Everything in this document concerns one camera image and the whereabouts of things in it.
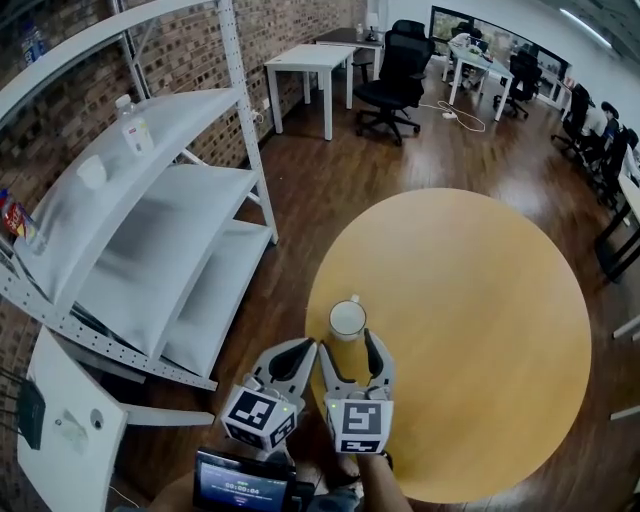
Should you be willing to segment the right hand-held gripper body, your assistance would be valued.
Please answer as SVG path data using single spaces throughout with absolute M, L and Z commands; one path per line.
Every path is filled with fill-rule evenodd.
M 326 421 L 342 454 L 381 454 L 390 438 L 394 402 L 389 386 L 327 392 Z

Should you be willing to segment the white ceramic cup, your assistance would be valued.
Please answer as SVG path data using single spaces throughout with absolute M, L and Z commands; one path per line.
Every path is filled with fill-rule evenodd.
M 337 302 L 329 313 L 329 327 L 333 336 L 343 342 L 357 340 L 366 327 L 367 313 L 356 294 Z

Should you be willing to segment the person's right forearm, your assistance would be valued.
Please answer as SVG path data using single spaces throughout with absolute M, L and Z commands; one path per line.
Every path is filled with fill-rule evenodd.
M 363 512 L 413 512 L 384 456 L 357 455 L 356 460 L 363 487 Z

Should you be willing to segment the person's shoe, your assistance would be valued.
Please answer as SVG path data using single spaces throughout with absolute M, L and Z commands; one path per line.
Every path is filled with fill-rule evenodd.
M 329 453 L 324 462 L 323 472 L 329 490 L 352 487 L 360 480 L 358 465 L 345 454 Z

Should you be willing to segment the black phone with screen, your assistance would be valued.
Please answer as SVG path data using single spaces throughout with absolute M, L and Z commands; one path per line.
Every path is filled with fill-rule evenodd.
M 314 492 L 285 462 L 205 449 L 196 454 L 192 501 L 202 512 L 306 512 Z

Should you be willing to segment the white metal shelf rack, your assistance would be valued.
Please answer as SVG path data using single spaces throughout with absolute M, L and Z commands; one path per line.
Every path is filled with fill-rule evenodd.
M 64 170 L 17 240 L 0 297 L 96 358 L 215 390 L 211 373 L 266 247 L 278 234 L 249 107 L 232 0 L 215 0 L 231 83 L 142 102 L 154 149 L 136 156 L 119 121 Z M 107 182 L 79 165 L 99 155 Z

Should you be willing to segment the small white table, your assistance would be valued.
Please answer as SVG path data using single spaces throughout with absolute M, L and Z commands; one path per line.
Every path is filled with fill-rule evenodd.
M 51 512 L 105 512 L 127 426 L 208 426 L 214 416 L 127 404 L 115 399 L 42 327 L 26 381 L 44 397 L 41 448 L 18 431 L 19 465 Z

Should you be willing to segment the white square table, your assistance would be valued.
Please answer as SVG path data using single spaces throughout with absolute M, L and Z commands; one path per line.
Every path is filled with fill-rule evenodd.
M 629 320 L 622 326 L 618 327 L 612 333 L 612 338 L 614 340 L 617 340 L 625 337 L 628 334 L 631 335 L 632 341 L 634 342 L 640 341 L 640 314 L 634 317 L 633 319 Z M 624 419 L 626 417 L 630 417 L 638 414 L 640 414 L 640 405 L 612 413 L 609 416 L 609 420 L 616 421 L 616 420 Z

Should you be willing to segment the clear plastic bottle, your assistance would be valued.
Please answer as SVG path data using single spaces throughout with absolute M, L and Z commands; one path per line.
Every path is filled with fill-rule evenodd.
M 150 153 L 154 149 L 154 142 L 148 124 L 130 95 L 120 96 L 115 101 L 115 106 L 122 134 L 131 151 L 136 156 Z

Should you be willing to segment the black office chair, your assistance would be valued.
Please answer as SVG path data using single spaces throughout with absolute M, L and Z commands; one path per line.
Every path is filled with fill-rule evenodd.
M 513 74 L 513 80 L 509 88 L 506 105 L 512 107 L 514 118 L 517 118 L 518 114 L 522 113 L 524 118 L 527 119 L 529 112 L 522 107 L 522 103 L 532 100 L 538 94 L 538 83 L 542 76 L 542 70 L 538 67 L 538 61 L 535 56 L 525 50 L 519 50 L 510 59 L 510 71 Z
M 384 57 L 379 76 L 370 80 L 366 62 L 353 66 L 361 71 L 362 83 L 353 95 L 374 110 L 361 109 L 356 113 L 356 134 L 384 124 L 395 136 L 395 144 L 402 144 L 398 126 L 410 126 L 418 134 L 421 126 L 396 113 L 420 106 L 424 94 L 426 67 L 435 51 L 435 42 L 425 35 L 425 25 L 413 20 L 398 20 L 385 33 Z
M 628 140 L 629 131 L 626 127 L 617 131 L 599 167 L 599 180 L 596 182 L 598 202 L 613 209 L 617 208 L 618 175 L 626 154 Z
M 576 84 L 571 91 L 571 105 L 567 116 L 562 121 L 562 128 L 565 135 L 554 134 L 551 141 L 559 140 L 564 146 L 560 148 L 560 152 L 566 155 L 569 151 L 576 154 L 579 150 L 579 144 L 583 138 L 582 128 L 585 123 L 587 112 L 593 106 L 591 96 L 587 89 L 581 84 Z

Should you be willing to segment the round table with black legs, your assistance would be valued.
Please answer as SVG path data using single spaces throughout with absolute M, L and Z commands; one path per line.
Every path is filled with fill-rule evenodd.
M 617 282 L 640 257 L 640 187 L 633 178 L 624 173 L 619 174 L 618 181 L 624 196 L 624 204 L 594 241 L 594 250 L 600 268 L 610 282 Z M 628 214 L 634 216 L 638 224 L 637 229 L 619 249 L 613 251 L 608 244 L 608 238 L 623 223 Z

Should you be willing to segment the long white desk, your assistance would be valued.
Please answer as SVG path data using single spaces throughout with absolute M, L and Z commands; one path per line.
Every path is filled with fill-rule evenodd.
M 448 57 L 445 63 L 445 68 L 442 74 L 442 81 L 447 81 L 447 74 L 450 69 L 449 60 L 454 58 L 456 60 L 456 66 L 454 71 L 453 85 L 451 87 L 451 92 L 449 95 L 449 105 L 453 106 L 456 93 L 458 91 L 459 85 L 461 83 L 462 77 L 462 66 L 469 65 L 478 70 L 484 71 L 488 74 L 494 73 L 497 74 L 500 78 L 505 78 L 507 80 L 506 85 L 504 86 L 504 91 L 500 97 L 500 101 L 497 107 L 497 111 L 494 115 L 494 120 L 499 122 L 506 105 L 506 100 L 509 96 L 510 87 L 513 83 L 514 75 L 498 60 L 488 61 L 480 54 L 474 54 L 470 51 L 470 47 L 467 47 L 463 44 L 452 44 L 451 42 L 447 43 L 448 49 Z

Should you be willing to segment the dark wooden desk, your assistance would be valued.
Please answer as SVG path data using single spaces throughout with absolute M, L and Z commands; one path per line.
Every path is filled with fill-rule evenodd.
M 380 67 L 382 63 L 382 50 L 384 42 L 383 35 L 379 32 L 373 32 L 371 37 L 363 33 L 361 41 L 356 40 L 355 28 L 338 28 L 318 36 L 314 42 L 320 45 L 332 46 L 350 46 L 356 49 L 365 49 L 373 52 L 373 79 L 379 78 Z

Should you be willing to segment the dark framed window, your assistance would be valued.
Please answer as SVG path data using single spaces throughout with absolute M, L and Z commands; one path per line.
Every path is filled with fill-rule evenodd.
M 491 55 L 503 63 L 508 64 L 511 55 L 515 55 L 520 49 L 534 55 L 538 66 L 543 70 L 543 77 L 551 82 L 562 80 L 571 67 L 565 59 L 530 38 L 478 17 L 434 6 L 431 8 L 429 37 L 435 41 L 437 55 L 444 56 L 447 53 L 446 45 L 458 34 L 460 25 L 478 30 L 481 39 L 488 43 Z

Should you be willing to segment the blue plastic bottle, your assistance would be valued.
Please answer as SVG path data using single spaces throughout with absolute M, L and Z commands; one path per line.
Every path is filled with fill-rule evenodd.
M 27 66 L 32 65 L 47 53 L 45 39 L 31 20 L 23 24 L 22 52 Z

